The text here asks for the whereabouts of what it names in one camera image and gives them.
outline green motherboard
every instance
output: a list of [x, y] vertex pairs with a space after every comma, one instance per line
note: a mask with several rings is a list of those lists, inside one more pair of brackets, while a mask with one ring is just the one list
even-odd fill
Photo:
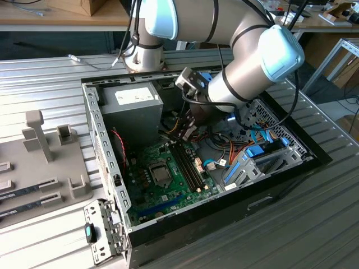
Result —
[[126, 173], [133, 226], [219, 193], [190, 144], [160, 143], [133, 156]]

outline aluminum extrusion table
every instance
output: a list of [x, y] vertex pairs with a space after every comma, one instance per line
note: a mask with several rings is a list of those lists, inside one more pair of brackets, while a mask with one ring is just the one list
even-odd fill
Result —
[[[233, 56], [223, 49], [225, 64]], [[219, 65], [217, 50], [166, 52], [169, 69]], [[113, 59], [85, 57], [99, 67]], [[86, 123], [80, 78], [124, 73], [122, 63], [95, 71], [68, 58], [0, 62], [0, 142], [22, 138], [24, 112], [41, 109], [43, 128], [71, 124], [80, 136], [94, 197], [104, 197]], [[268, 92], [288, 110], [293, 85]], [[333, 158], [283, 200], [153, 263], [148, 268], [356, 268], [359, 259], [359, 145], [304, 94], [293, 118]], [[82, 207], [63, 208], [0, 230], [0, 268], [93, 268]], [[126, 268], [121, 257], [102, 268]]]

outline workbench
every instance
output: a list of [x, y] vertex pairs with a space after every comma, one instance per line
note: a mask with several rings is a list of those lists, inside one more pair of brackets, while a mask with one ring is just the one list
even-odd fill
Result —
[[42, 11], [41, 17], [0, 2], [0, 31], [125, 31], [128, 25], [128, 15], [119, 0], [107, 0], [92, 16], [48, 7], [45, 0], [21, 6], [51, 11]]
[[[233, 55], [223, 49], [224, 63]], [[85, 57], [107, 67], [108, 55]], [[169, 69], [219, 65], [211, 49], [165, 52]], [[96, 71], [68, 58], [0, 62], [0, 142], [21, 139], [24, 112], [41, 109], [43, 129], [70, 124], [80, 137], [94, 197], [0, 230], [0, 268], [93, 268], [84, 232], [83, 206], [104, 198], [86, 121], [80, 78], [125, 73], [121, 62]], [[289, 110], [290, 82], [268, 92]], [[142, 267], [356, 268], [359, 257], [359, 145], [306, 95], [292, 117], [333, 161], [288, 196], [237, 223]], [[101, 268], [126, 268], [121, 257]]]
[[[288, 10], [288, 2], [282, 0], [280, 7], [284, 9], [285, 12]], [[311, 17], [304, 18], [302, 22], [296, 22], [292, 32], [295, 33], [297, 40], [301, 38], [304, 33], [359, 33], [359, 24], [352, 24], [352, 26], [334, 26], [325, 20], [321, 19], [318, 15], [323, 12], [313, 11], [308, 9]], [[282, 17], [275, 19], [276, 24], [282, 25], [280, 22]]]

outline black plastic part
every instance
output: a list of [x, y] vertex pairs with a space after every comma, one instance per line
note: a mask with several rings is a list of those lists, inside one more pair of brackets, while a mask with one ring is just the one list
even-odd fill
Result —
[[351, 16], [349, 17], [349, 21], [354, 24], [359, 24], [359, 14], [358, 13], [351, 14]]
[[85, 224], [85, 234], [86, 234], [86, 241], [89, 244], [97, 242], [94, 224], [89, 224], [88, 222]]
[[[198, 95], [198, 101], [208, 102], [204, 95]], [[191, 104], [191, 113], [195, 119], [196, 126], [212, 125], [228, 115], [216, 106]]]

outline memory module holder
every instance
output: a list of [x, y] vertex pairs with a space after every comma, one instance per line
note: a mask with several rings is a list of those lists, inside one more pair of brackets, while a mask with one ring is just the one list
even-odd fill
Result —
[[192, 192], [197, 191], [198, 188], [204, 188], [204, 183], [197, 171], [195, 170], [191, 160], [185, 152], [181, 143], [174, 143], [168, 146], [171, 151], [179, 170], [185, 178], [188, 186]]

